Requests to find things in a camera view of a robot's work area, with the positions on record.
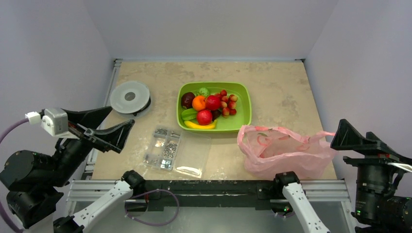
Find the pink plastic bag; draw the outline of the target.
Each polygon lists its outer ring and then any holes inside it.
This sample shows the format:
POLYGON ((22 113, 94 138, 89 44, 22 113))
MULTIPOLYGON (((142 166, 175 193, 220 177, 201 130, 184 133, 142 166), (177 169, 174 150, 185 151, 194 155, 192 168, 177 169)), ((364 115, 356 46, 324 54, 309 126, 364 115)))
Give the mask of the pink plastic bag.
POLYGON ((300 179, 319 179, 337 154, 327 136, 335 133, 307 136, 284 127, 243 125, 237 144, 245 155, 245 169, 256 177, 272 180, 277 173, 293 171, 300 179))

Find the yellow fake banana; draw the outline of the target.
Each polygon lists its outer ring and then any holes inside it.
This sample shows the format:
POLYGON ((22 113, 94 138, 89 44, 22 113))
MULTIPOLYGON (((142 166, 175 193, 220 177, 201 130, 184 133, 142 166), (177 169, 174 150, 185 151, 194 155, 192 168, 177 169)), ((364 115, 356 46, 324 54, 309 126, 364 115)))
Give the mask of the yellow fake banana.
POLYGON ((213 129, 216 128, 217 120, 214 120, 213 122, 211 122, 208 125, 200 125, 200 124, 193 123, 192 121, 184 121, 184 124, 186 125, 186 127, 190 128, 190 129, 213 130, 213 129))

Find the dark red fake plum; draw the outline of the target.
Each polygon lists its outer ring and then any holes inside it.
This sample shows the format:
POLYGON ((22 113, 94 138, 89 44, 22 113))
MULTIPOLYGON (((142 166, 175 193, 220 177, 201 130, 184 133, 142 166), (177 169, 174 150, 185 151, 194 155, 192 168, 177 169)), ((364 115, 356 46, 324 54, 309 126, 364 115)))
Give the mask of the dark red fake plum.
POLYGON ((190 109, 192 108, 192 102, 196 95, 192 92, 187 92, 181 97, 181 106, 184 109, 190 109))

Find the orange fake fruit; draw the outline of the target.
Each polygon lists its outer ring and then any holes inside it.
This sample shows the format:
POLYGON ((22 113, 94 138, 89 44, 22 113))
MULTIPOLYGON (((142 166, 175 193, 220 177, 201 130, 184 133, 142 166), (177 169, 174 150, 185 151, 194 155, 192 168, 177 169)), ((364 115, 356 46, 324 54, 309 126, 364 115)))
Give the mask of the orange fake fruit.
POLYGON ((204 96, 196 96, 192 101, 192 107, 197 112, 206 109, 206 98, 204 96))

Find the red fake apple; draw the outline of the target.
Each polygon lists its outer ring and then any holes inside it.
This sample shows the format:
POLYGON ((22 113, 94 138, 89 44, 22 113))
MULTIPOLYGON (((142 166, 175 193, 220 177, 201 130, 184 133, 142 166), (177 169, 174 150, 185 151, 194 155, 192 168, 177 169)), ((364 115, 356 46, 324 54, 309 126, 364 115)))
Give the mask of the red fake apple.
POLYGON ((213 121, 213 114, 210 110, 202 110, 196 116, 199 125, 208 125, 213 121))

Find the light green fake fruit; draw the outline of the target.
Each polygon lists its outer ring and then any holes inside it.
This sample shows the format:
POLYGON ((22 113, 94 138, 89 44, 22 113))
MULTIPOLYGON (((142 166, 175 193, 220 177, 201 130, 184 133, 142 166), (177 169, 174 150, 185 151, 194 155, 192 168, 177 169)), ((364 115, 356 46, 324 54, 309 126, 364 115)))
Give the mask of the light green fake fruit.
POLYGON ((210 90, 206 87, 202 87, 197 90, 197 96, 203 96, 207 98, 209 95, 210 95, 210 90))

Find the dark purple fake fruit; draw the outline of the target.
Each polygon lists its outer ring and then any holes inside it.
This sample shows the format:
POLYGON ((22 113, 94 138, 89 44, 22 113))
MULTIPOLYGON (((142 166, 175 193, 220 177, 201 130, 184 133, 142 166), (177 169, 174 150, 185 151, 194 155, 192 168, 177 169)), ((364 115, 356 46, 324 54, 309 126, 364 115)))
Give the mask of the dark purple fake fruit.
POLYGON ((211 111, 212 113, 212 120, 216 120, 220 115, 221 115, 221 111, 220 110, 213 110, 211 111))

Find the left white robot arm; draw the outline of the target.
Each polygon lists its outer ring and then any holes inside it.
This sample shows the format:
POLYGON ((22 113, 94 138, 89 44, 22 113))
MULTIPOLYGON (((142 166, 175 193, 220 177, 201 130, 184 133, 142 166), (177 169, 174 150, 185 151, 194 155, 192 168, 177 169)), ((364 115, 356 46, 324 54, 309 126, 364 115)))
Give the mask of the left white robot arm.
POLYGON ((41 227, 44 219, 52 218, 63 193, 57 188, 69 184, 69 179, 92 150, 120 153, 135 124, 133 119, 101 130, 100 124, 112 108, 87 111, 48 108, 29 112, 17 124, 39 124, 56 137, 55 153, 46 155, 19 150, 6 161, 0 174, 8 189, 7 206, 20 220, 25 233, 86 233, 115 206, 130 197, 138 199, 145 192, 145 180, 134 171, 127 171, 107 193, 87 208, 61 217, 41 227))

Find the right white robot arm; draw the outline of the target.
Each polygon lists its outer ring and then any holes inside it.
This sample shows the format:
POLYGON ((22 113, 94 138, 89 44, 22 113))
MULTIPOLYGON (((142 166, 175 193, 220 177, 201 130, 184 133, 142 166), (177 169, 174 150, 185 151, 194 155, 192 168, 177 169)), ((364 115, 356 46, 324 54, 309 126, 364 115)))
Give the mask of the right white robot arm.
MULTIPOLYGON (((355 227, 355 232, 410 233, 412 199, 395 193, 404 174, 412 171, 411 158, 395 152, 373 132, 361 135, 346 119, 339 121, 330 147, 352 150, 364 156, 343 157, 346 164, 357 168, 355 209, 351 216, 365 226, 355 227)), ((289 202, 304 232, 330 231, 319 219, 293 171, 276 174, 272 191, 289 202)))

